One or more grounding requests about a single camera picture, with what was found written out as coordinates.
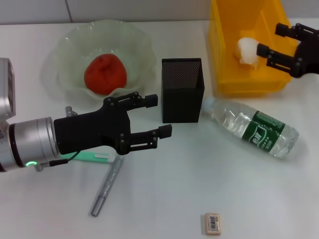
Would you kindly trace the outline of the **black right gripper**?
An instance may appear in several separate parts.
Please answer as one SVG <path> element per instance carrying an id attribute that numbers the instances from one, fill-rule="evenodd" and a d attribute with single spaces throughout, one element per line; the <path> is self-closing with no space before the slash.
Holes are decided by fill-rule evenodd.
<path id="1" fill-rule="evenodd" d="M 282 23 L 276 25 L 275 34 L 300 41 L 293 56 L 258 44 L 257 55 L 267 59 L 266 65 L 300 78 L 305 74 L 319 74 L 319 31 L 296 23 L 289 27 Z"/>

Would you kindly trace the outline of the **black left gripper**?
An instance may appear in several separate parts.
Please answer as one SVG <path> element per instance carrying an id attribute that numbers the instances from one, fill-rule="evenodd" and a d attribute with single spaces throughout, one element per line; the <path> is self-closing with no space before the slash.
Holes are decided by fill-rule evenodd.
<path id="1" fill-rule="evenodd" d="M 99 146 L 110 146 L 119 154 L 127 154 L 128 146 L 120 146 L 131 134 L 127 111 L 158 105 L 156 94 L 142 97 L 138 92 L 105 98 L 100 109 L 54 120 L 56 143 L 61 154 Z M 150 131 L 131 134 L 131 151 L 155 149 L 158 139 L 171 137 L 171 124 Z"/>

